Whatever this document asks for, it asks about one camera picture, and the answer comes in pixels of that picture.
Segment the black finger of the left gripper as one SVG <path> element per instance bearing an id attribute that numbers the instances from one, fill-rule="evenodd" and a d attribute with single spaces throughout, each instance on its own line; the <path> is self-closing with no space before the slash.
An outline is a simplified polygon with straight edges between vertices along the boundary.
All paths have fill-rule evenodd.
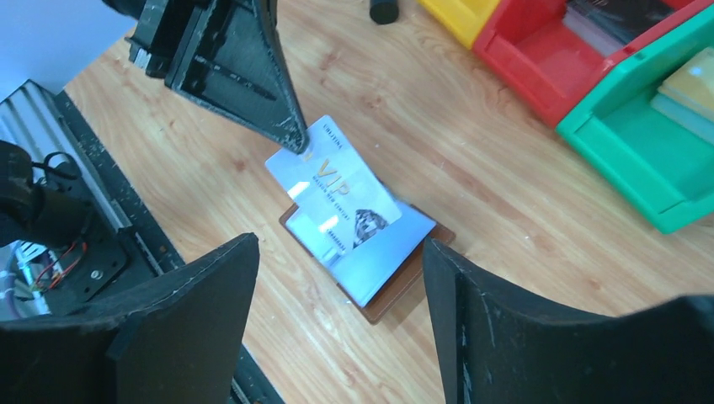
<path id="1" fill-rule="evenodd" d="M 275 1 L 195 4 L 164 83 L 295 154 L 309 145 L 280 44 Z"/>

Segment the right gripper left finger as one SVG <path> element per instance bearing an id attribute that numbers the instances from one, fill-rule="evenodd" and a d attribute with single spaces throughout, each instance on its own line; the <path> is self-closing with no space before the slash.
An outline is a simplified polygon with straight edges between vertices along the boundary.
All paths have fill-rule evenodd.
<path id="1" fill-rule="evenodd" d="M 258 265 L 245 233 L 65 316 L 3 322 L 2 402 L 227 402 Z"/>

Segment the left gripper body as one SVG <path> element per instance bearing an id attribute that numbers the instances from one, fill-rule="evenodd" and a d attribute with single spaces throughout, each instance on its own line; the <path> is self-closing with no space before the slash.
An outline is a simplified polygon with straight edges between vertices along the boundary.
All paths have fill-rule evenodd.
<path id="1" fill-rule="evenodd" d="M 151 78 L 164 78 L 176 55 L 189 20 L 209 3 L 199 0 L 104 0 L 115 12 L 136 21 L 129 60 Z"/>

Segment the silver VIP card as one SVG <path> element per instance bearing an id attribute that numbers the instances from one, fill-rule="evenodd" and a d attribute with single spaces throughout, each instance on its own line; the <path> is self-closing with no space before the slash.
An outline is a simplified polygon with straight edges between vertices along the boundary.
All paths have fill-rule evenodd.
<path id="1" fill-rule="evenodd" d="M 331 116 L 314 122 L 308 135 L 310 145 L 302 154 L 281 149 L 265 166 L 318 234 L 344 255 L 402 212 Z"/>

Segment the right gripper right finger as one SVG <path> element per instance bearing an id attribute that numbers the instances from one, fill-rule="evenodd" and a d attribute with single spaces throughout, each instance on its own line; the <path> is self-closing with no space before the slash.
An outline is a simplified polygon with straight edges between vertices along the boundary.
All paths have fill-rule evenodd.
<path id="1" fill-rule="evenodd" d="M 537 295 L 434 239 L 423 269 L 448 403 L 713 400 L 711 295 L 610 317 Z"/>

